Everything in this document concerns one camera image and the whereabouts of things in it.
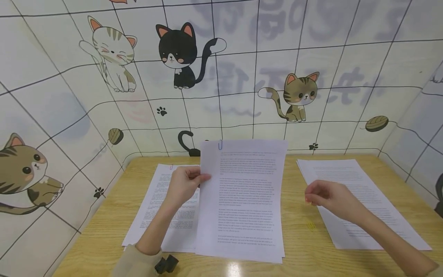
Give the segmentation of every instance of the wooden desk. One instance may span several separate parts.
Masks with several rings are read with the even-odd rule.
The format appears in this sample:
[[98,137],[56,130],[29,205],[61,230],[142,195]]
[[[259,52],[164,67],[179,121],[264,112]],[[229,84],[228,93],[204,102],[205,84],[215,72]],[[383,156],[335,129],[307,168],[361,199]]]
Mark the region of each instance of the wooden desk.
[[[175,253],[180,262],[173,273],[165,276],[403,276],[383,251],[335,249],[317,208],[304,202],[306,183],[295,163],[297,159],[357,159],[374,183],[433,248],[427,255],[443,263],[443,220],[377,157],[287,156],[281,195],[286,253],[282,265]],[[55,277],[109,275],[123,253],[121,243],[159,163],[199,164],[199,158],[146,157],[133,160],[63,260]],[[308,228],[308,222],[313,222],[315,228]]]

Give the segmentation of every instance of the white paper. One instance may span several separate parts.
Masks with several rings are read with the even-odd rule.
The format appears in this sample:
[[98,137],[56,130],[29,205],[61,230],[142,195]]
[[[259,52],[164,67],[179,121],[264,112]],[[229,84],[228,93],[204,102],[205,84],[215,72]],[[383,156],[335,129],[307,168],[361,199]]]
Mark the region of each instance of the white paper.
[[[316,179],[342,183],[363,205],[418,250],[431,250],[400,212],[392,205],[356,160],[298,160],[308,184]],[[337,249],[383,249],[362,228],[318,207]]]
[[[122,246],[135,244],[140,239],[166,197],[172,172],[178,166],[185,165],[159,164],[157,166],[145,198],[124,238]],[[198,199],[199,189],[175,214],[162,243],[162,250],[164,252],[194,252],[198,220]]]
[[280,195],[288,142],[204,141],[196,254],[282,263]]

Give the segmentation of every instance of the beige sleeve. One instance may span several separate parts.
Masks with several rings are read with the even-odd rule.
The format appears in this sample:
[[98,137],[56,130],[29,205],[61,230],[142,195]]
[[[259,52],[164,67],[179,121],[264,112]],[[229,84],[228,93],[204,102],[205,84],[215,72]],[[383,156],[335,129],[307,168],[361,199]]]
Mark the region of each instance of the beige sleeve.
[[128,245],[117,265],[114,267],[112,277],[153,277],[158,276],[155,265],[162,258],[160,250],[154,256],[141,253],[134,245]]
[[427,277],[443,277],[443,267],[438,268],[427,275]]

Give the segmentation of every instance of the wall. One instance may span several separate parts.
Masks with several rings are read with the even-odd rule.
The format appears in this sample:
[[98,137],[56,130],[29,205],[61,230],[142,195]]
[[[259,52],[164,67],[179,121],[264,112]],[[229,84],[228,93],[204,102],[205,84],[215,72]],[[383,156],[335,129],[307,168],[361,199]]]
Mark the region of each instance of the wall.
[[443,218],[443,64],[381,148],[388,163]]
[[438,0],[1,1],[0,274],[50,276],[137,156],[254,138],[286,139],[289,154],[401,160],[390,141],[442,60],[442,10]]

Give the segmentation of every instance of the paper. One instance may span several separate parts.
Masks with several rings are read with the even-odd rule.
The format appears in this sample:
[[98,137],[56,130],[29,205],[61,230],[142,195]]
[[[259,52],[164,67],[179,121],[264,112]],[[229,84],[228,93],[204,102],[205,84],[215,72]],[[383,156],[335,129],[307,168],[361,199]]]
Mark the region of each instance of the paper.
[[[159,164],[122,246],[135,244],[156,215],[166,197],[172,172],[179,165]],[[198,220],[199,189],[175,214],[162,243],[164,252],[194,252]]]
[[[356,160],[298,160],[308,184],[316,179],[342,183],[373,214],[418,250],[431,250],[400,212],[392,205]],[[329,235],[338,249],[383,249],[362,228],[318,207]]]
[[283,140],[202,143],[196,254],[282,263]]

